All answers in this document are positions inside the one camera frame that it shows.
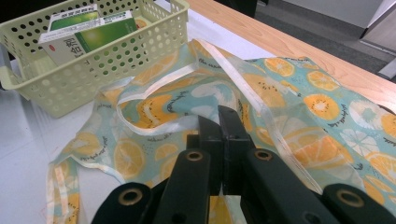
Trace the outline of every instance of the plastic basket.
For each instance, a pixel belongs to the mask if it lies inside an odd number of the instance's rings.
[[[50,15],[96,3],[102,15],[127,9],[147,26],[75,60],[56,66],[37,45]],[[91,101],[99,87],[136,75],[187,42],[188,3],[170,2],[170,12],[152,0],[74,0],[0,24],[1,44],[17,59],[21,74],[0,64],[3,88],[16,90],[59,118]]]

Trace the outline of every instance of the green and white box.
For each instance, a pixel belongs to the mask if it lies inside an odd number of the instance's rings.
[[[59,30],[64,27],[76,25],[85,21],[92,21],[100,18],[97,5],[92,4],[85,7],[68,10],[53,14],[49,19],[49,31]]]
[[[57,65],[61,65],[135,30],[134,17],[127,10],[44,33],[38,44]]]

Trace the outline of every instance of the white table surface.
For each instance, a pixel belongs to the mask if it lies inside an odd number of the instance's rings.
[[[165,1],[158,4],[168,7]],[[264,49],[189,10],[189,40],[202,38],[242,59],[273,57]],[[91,114],[90,102],[60,119],[50,117],[16,91],[0,91],[0,223],[45,223],[48,164]],[[78,168],[80,223],[92,218],[120,183],[101,171]]]

